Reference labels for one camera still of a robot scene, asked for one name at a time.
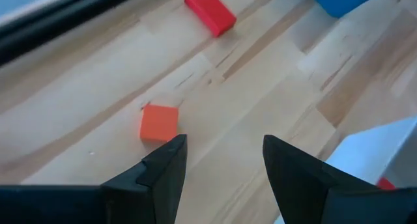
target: black edge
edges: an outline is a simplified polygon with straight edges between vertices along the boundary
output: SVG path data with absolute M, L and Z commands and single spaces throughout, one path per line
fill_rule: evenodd
M 0 68 L 127 0 L 60 0 L 0 27 Z

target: red object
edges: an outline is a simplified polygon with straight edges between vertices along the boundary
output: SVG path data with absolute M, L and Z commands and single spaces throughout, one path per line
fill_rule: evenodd
M 226 32 L 236 22 L 236 17 L 220 0 L 184 0 L 215 37 Z
M 393 189 L 395 189 L 395 186 L 385 178 L 382 178 L 382 179 L 379 180 L 379 182 L 377 184 L 377 187 L 379 187 L 380 189 L 384 189 L 384 190 L 393 190 Z
M 178 109 L 159 105 L 143 108 L 139 136 L 144 141 L 168 142 L 177 136 Z

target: light wood tabletop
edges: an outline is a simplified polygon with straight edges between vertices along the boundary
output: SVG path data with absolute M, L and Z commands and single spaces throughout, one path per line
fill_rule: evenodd
M 101 184 L 154 149 L 141 108 L 174 105 L 188 134 L 177 223 L 272 223 L 265 134 L 326 159 L 417 114 L 417 0 L 340 20 L 314 0 L 222 0 L 237 23 L 219 38 L 183 1 L 129 0 L 3 67 L 0 182 Z

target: wooden table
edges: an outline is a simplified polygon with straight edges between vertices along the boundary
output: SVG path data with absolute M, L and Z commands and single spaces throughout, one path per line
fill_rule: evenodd
M 153 148 L 141 108 L 180 109 L 177 223 L 272 223 L 264 134 L 326 158 L 346 135 L 417 113 L 417 0 L 341 20 L 314 0 L 222 0 L 220 38 L 183 0 L 130 0 L 0 70 L 0 182 L 100 184 Z

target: wooden surface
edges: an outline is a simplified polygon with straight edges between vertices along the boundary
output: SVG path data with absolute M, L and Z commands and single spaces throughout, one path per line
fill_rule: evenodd
M 417 0 L 341 20 L 314 0 L 223 1 L 238 21 L 218 39 L 183 0 L 131 0 L 0 70 L 0 182 L 100 184 L 153 149 L 141 107 L 175 105 L 177 223 L 272 223 L 264 134 L 326 159 L 417 113 Z

